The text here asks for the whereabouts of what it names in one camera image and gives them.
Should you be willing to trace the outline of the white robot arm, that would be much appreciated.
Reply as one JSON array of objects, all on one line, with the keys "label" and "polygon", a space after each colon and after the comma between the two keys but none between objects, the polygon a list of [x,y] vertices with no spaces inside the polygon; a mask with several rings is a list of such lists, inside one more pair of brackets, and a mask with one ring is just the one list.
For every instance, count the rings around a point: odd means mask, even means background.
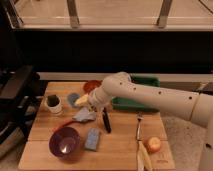
[{"label": "white robot arm", "polygon": [[100,109],[114,97],[135,100],[206,128],[198,171],[213,171],[213,95],[135,84],[128,73],[118,72],[105,77],[75,105]]}]

